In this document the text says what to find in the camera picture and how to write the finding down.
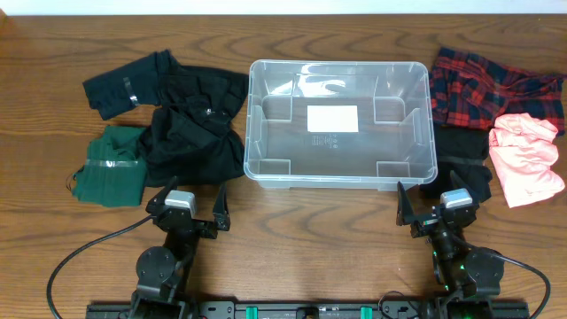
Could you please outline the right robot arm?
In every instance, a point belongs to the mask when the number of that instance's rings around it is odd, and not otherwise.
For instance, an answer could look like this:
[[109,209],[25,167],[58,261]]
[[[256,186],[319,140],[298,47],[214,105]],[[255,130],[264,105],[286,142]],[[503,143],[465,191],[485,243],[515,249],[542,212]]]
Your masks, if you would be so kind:
[[478,202],[464,181],[451,174],[456,188],[440,195],[429,213],[416,214],[402,183],[397,185],[396,224],[408,225],[413,238],[427,237],[432,245],[436,280],[447,292],[420,304],[420,318],[495,318],[492,297],[501,292],[504,262],[485,248],[465,242],[463,229],[476,219]]

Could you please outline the large black garment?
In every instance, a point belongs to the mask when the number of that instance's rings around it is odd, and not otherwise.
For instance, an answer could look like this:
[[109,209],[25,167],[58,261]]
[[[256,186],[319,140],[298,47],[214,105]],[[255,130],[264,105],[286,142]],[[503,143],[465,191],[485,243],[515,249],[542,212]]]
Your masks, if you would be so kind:
[[159,78],[160,107],[138,139],[146,184],[218,184],[244,174],[244,145],[231,126],[248,94],[246,74],[172,66]]

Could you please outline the small black garment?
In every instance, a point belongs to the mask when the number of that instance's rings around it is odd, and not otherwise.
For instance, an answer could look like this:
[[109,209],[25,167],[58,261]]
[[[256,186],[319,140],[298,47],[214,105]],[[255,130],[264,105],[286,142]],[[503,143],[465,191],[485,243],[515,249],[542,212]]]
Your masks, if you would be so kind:
[[170,50],[156,51],[88,79],[82,85],[89,107],[107,121],[139,105],[158,106],[160,81],[179,65]]

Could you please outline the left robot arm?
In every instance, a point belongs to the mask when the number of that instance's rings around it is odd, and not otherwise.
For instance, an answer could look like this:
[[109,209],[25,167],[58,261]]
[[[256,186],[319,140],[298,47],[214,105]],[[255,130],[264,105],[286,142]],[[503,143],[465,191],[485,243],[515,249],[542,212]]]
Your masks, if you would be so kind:
[[199,317],[199,306],[185,294],[198,241],[216,239],[230,229],[227,187],[220,185],[211,221],[195,217],[195,195],[177,189],[172,178],[147,204],[146,212],[154,225],[164,231],[163,245],[144,251],[136,262],[138,282],[128,312],[130,319],[192,319]]

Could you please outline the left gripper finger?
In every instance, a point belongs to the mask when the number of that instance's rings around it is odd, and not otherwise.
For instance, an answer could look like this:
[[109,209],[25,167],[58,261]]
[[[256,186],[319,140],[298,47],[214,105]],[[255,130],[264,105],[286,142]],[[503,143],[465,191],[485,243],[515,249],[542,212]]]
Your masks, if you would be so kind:
[[216,229],[220,231],[229,231],[230,216],[227,201],[227,185],[225,183],[220,185],[220,189],[214,203],[213,215]]
[[166,210],[166,198],[170,191],[175,191],[178,186],[178,178],[172,177],[166,186],[164,186],[147,204],[145,211],[148,214],[161,214]]

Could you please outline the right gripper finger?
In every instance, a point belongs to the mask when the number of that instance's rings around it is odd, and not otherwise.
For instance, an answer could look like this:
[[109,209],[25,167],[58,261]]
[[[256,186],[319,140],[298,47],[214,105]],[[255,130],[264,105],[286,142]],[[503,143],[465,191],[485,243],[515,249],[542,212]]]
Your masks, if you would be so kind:
[[464,180],[458,174],[456,174],[455,171],[450,172],[450,180],[452,185],[454,186],[454,190],[461,188],[466,189],[473,198],[473,204],[479,204],[478,194],[472,189],[471,186],[464,182]]
[[408,194],[401,182],[397,183],[398,209],[396,214],[396,224],[398,226],[410,225],[416,220],[416,215]]

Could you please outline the dark green garment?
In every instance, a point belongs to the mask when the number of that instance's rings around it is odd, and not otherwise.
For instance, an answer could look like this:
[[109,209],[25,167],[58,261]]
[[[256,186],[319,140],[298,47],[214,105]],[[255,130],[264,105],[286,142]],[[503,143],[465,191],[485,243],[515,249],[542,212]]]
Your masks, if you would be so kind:
[[139,206],[147,167],[137,148],[143,128],[108,126],[93,139],[69,188],[81,202],[105,207]]

